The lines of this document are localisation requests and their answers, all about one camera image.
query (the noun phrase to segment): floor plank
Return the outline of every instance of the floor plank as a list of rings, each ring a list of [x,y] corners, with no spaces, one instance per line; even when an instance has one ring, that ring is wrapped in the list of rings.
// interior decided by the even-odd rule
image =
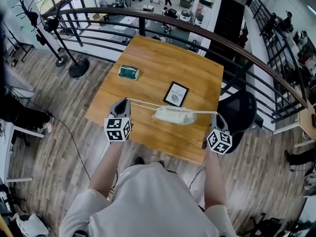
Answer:
[[[88,173],[92,175],[106,144],[103,128],[84,118],[85,112],[104,80],[112,63],[88,57],[90,68],[80,79],[71,79],[68,65],[56,68],[56,58],[30,51],[25,63],[14,70],[29,82],[37,93],[35,103],[52,112],[71,130]],[[58,227],[73,200],[88,186],[88,177],[79,160],[72,138],[63,124],[56,121],[52,134],[44,139],[27,136],[25,147],[18,139],[13,148],[9,176],[33,176],[32,182],[18,183],[17,193],[27,199],[28,212],[38,211],[58,236]],[[272,135],[265,130],[246,133],[239,147],[220,156],[227,191],[227,208],[237,231],[242,230],[251,215],[266,212],[268,216],[297,219],[304,200],[304,171],[290,172],[284,150],[301,153],[308,147],[293,149],[302,142],[300,128]],[[146,163],[164,160],[190,185],[201,166],[133,141],[126,142],[118,170],[131,165],[136,156]],[[192,184],[192,195],[203,206],[204,172]]]

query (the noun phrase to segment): staircase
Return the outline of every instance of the staircase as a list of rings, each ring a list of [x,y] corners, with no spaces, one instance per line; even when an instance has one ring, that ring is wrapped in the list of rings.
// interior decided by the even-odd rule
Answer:
[[[234,0],[222,0],[221,7],[218,13],[214,33],[234,42],[238,42],[239,33],[241,30],[242,18],[244,13],[244,6]],[[235,56],[234,51],[225,47],[221,43],[212,41],[209,47],[210,50],[223,55],[224,57],[232,60]],[[231,65],[220,61],[211,53],[205,55],[206,58],[211,59],[224,66],[224,70],[227,70],[233,74],[236,73],[236,68]],[[223,82],[227,83],[232,79],[232,76],[224,73]],[[244,89],[245,85],[238,85],[239,89]]]

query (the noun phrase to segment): table top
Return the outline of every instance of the table top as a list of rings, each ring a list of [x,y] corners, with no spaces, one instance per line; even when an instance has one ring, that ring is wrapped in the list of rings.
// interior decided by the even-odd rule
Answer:
[[[138,80],[118,77],[121,65],[140,70]],[[143,36],[135,36],[106,76],[91,103],[86,118],[104,125],[112,104],[129,97],[158,105],[175,81],[189,89],[182,107],[217,110],[223,66],[183,48]],[[204,134],[209,131],[210,114],[197,114],[190,125],[157,120],[155,112],[131,105],[134,124],[129,138],[152,149],[202,164]]]
[[[130,24],[132,24],[136,19],[137,19],[137,18],[135,18],[135,17],[126,16],[126,17],[124,17],[124,18],[120,21],[120,23],[121,23],[121,24],[128,24],[128,25],[130,25]],[[126,27],[126,26],[114,26],[114,28],[117,29],[117,30],[125,30],[127,27]]]
[[[315,110],[312,104],[307,100],[308,108],[299,112],[300,127],[310,136],[313,140],[316,140],[316,129],[312,125],[312,114],[315,114]]]
[[[5,122],[4,120],[1,120],[0,123],[2,124],[5,134],[5,143],[0,140],[0,179],[2,179],[3,183],[5,183],[7,179],[7,173],[9,171],[11,157],[9,149],[14,125],[12,123]]]

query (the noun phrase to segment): white string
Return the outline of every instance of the white string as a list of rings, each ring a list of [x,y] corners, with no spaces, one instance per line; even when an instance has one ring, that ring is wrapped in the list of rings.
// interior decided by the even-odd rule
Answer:
[[[132,100],[132,101],[135,101],[135,102],[140,102],[140,103],[143,103],[143,104],[155,105],[155,104],[152,104],[152,103],[148,103],[148,102],[145,102],[145,101],[140,101],[140,100],[133,99],[133,98],[127,98],[127,99]]]
[[[137,100],[137,99],[133,99],[133,98],[127,98],[127,99],[129,99],[131,101],[135,101],[135,102],[139,102],[139,103],[143,103],[143,104],[148,104],[148,105],[154,105],[154,106],[157,106],[159,108],[162,108],[162,105],[156,105],[156,104],[148,103],[148,102]],[[153,110],[153,111],[159,110],[159,108],[154,109],[154,108],[150,108],[150,107],[139,105],[139,104],[135,104],[135,103],[131,103],[131,104],[132,105],[137,105],[137,106],[149,109],[149,110]],[[213,111],[193,111],[193,110],[185,110],[185,109],[182,109],[181,107],[179,107],[179,108],[180,108],[179,110],[174,109],[174,111],[175,112],[198,113],[198,114],[218,114],[217,112],[213,112]]]
[[[135,104],[135,103],[131,103],[132,105],[137,105],[137,106],[140,106],[140,107],[143,107],[143,108],[147,108],[149,110],[153,110],[153,111],[157,111],[159,108],[157,109],[154,109],[154,108],[150,108],[150,107],[147,107],[147,106],[143,106],[143,105],[139,105],[139,104]]]

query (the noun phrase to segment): white t-shirt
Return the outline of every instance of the white t-shirt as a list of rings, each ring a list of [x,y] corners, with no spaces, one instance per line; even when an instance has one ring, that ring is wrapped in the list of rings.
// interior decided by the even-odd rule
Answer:
[[[59,237],[72,237],[76,230],[89,237],[236,236],[225,206],[202,212],[180,177],[158,162],[127,168],[112,202],[92,189],[78,195]]]

